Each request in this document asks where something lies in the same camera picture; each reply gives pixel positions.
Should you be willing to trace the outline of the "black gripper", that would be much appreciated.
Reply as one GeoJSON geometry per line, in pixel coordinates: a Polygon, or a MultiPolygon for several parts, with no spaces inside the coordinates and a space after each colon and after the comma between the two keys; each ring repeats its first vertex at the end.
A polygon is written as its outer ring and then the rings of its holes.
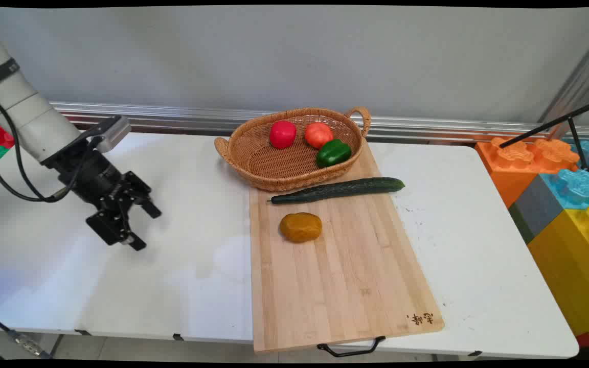
{"type": "Polygon", "coordinates": [[[162,215],[150,198],[151,188],[133,172],[122,174],[98,149],[101,136],[79,136],[42,161],[58,179],[97,212],[86,224],[107,244],[126,244],[141,251],[147,244],[129,226],[128,212],[139,205],[152,219],[162,215]]]}

